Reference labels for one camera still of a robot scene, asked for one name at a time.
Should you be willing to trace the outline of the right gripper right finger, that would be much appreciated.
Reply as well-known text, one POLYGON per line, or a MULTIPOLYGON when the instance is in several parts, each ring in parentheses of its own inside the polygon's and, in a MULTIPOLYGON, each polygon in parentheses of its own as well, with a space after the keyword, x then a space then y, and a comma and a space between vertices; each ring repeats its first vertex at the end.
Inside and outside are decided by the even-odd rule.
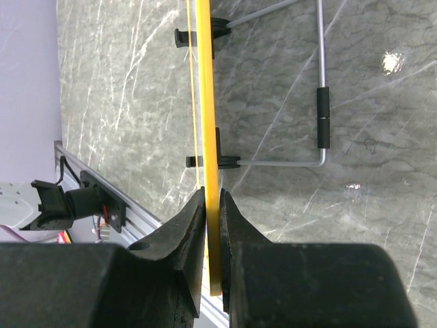
POLYGON ((220 194, 220 242, 223 309, 230 313, 246 299, 243 248, 270 241, 242 215, 225 189, 220 194))

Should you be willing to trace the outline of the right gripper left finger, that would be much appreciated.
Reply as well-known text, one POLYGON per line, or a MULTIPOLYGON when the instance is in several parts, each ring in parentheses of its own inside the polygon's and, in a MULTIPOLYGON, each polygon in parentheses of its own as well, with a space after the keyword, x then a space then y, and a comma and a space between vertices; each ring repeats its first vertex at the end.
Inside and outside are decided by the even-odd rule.
POLYGON ((194 320, 200 315, 206 197, 198 189, 183 209, 128 247, 145 261, 146 320, 194 320))

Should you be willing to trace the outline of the yellow framed whiteboard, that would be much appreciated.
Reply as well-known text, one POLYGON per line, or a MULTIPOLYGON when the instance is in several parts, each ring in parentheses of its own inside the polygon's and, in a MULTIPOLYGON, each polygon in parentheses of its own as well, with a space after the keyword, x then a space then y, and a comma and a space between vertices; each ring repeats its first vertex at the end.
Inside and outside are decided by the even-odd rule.
POLYGON ((235 156, 222 156, 219 131, 216 129, 213 59, 214 41, 230 34, 232 28, 271 12, 286 8, 291 1, 282 1, 235 21, 212 18, 209 1, 187 1, 187 29, 175 30, 175 45, 188 49, 190 68, 191 105, 193 115, 194 156, 186 160, 187 167, 195 168, 197 187, 206 193, 209 292, 223 294, 224 274, 221 268, 219 228, 219 170, 240 166, 265 167, 320 167, 326 162, 330 148, 330 96, 326 85, 324 47, 324 3, 317 1, 318 78, 317 89, 317 145, 320 151, 316 162, 245 161, 235 156))

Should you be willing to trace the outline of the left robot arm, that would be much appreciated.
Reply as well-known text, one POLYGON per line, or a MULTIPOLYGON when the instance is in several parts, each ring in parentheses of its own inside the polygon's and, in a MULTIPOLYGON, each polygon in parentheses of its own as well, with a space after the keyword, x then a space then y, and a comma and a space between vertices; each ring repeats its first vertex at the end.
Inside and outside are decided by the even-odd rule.
POLYGON ((74 217, 62 187, 40 180, 1 183, 1 225, 22 231, 65 230, 74 217))

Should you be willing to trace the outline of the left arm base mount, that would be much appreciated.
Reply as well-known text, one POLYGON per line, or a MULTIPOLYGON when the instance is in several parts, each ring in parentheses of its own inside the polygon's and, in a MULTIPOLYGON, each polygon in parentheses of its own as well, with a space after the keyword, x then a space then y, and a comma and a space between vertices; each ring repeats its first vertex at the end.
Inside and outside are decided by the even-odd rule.
POLYGON ((75 219, 101 215, 116 232, 121 233, 126 224, 127 203, 103 182, 83 170, 79 176, 79 188, 66 191, 75 219))

